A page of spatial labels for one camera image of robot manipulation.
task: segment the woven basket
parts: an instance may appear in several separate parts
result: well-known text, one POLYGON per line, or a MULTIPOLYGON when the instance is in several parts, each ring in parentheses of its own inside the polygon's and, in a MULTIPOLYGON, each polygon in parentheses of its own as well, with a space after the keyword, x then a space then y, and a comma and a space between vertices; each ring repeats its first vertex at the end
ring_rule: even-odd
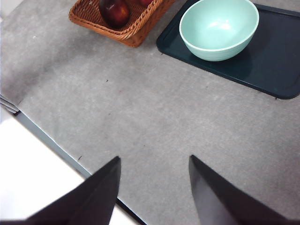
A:
POLYGON ((99 12, 99 0, 78 0, 70 9, 69 19, 98 34, 137 47, 175 0, 153 0, 147 8, 142 7, 137 0, 126 2, 131 12, 130 19, 127 25, 119 30, 113 30, 103 20, 99 12))

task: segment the mint green bowl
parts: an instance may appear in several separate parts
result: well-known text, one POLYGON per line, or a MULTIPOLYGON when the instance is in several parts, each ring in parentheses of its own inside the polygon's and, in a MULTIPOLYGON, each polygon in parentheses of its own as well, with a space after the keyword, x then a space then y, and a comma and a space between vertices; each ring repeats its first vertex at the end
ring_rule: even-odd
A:
POLYGON ((195 56, 222 61, 249 44, 258 22, 258 10, 249 0, 201 0, 184 13, 179 32, 195 56))

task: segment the white surface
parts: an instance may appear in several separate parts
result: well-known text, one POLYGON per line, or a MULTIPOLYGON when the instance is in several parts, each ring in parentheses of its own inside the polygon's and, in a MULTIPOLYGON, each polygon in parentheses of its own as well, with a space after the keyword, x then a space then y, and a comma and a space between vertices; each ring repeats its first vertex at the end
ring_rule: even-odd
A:
MULTIPOLYGON (((1 219, 24 219, 77 187, 83 178, 1 109, 1 219)), ((115 207, 110 225, 136 225, 115 207)))

